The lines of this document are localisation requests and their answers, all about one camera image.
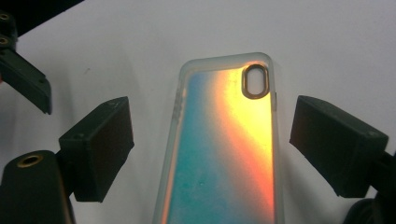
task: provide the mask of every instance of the gray background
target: gray background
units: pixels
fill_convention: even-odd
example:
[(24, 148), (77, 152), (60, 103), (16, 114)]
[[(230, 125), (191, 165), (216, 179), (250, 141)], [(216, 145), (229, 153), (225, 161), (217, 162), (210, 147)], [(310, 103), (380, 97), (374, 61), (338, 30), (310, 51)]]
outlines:
[[(338, 198), (292, 147), (297, 96), (329, 101), (396, 147), (396, 2), (86, 0), (20, 38), (18, 52), (47, 75), (53, 114), (0, 85), (0, 167), (59, 150), (58, 138), (102, 102), (128, 96), (135, 147), (103, 203), (72, 201), (78, 223), (150, 223), (180, 67), (261, 51), (275, 63), (288, 224), (341, 223)], [(368, 196), (375, 192), (370, 190)]]

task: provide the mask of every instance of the holographic phone case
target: holographic phone case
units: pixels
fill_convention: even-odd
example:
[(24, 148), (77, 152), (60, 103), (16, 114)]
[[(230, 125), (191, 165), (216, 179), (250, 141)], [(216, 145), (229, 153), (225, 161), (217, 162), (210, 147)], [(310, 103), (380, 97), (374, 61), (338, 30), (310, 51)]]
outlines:
[[(264, 73), (259, 94), (252, 68)], [(274, 86), (263, 53), (182, 67), (153, 223), (283, 223)]]

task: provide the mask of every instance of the phone case back panel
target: phone case back panel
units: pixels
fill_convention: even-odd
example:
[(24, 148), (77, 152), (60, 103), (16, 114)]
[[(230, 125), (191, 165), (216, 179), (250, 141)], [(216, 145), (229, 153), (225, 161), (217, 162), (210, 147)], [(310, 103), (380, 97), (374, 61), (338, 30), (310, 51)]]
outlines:
[[(272, 65), (264, 56), (183, 67), (159, 200), (161, 223), (276, 223)], [(253, 64), (269, 77), (268, 92), (259, 99), (243, 93), (243, 74)]]

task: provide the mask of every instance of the white surface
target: white surface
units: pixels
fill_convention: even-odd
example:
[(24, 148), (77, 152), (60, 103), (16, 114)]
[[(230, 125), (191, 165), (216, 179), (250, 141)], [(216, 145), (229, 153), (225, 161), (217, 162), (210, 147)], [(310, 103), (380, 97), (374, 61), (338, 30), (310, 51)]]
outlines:
[(287, 224), (341, 223), (356, 200), (289, 144), (297, 96), (329, 101), (396, 147), (396, 2), (86, 0), (20, 38), (47, 75), (46, 116), (0, 85), (1, 169), (58, 138), (103, 101), (127, 95), (135, 147), (103, 203), (73, 205), (78, 223), (150, 223), (178, 72), (191, 59), (261, 51), (275, 62)]

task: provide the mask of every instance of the black mechanical bracket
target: black mechanical bracket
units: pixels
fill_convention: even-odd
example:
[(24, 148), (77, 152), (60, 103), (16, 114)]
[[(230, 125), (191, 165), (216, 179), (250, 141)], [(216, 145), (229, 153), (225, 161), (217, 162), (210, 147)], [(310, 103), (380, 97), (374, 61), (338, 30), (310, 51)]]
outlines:
[(290, 142), (345, 198), (363, 198), (370, 186), (375, 199), (350, 210), (344, 224), (396, 223), (396, 159), (388, 137), (328, 102), (299, 96)]
[(0, 10), (0, 79), (50, 114), (50, 83), (46, 76), (16, 52), (18, 40), (14, 17)]
[(11, 161), (0, 186), (0, 223), (75, 223), (69, 201), (102, 202), (134, 147), (127, 97), (107, 101), (65, 133), (61, 150)]

